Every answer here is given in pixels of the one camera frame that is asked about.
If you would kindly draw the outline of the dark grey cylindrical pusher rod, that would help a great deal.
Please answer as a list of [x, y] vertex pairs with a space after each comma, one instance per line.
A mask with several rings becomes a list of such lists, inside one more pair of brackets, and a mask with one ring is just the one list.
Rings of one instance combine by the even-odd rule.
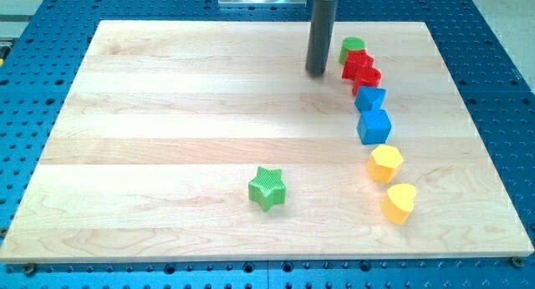
[[305, 69], [311, 77], [324, 75], [338, 0], [313, 0]]

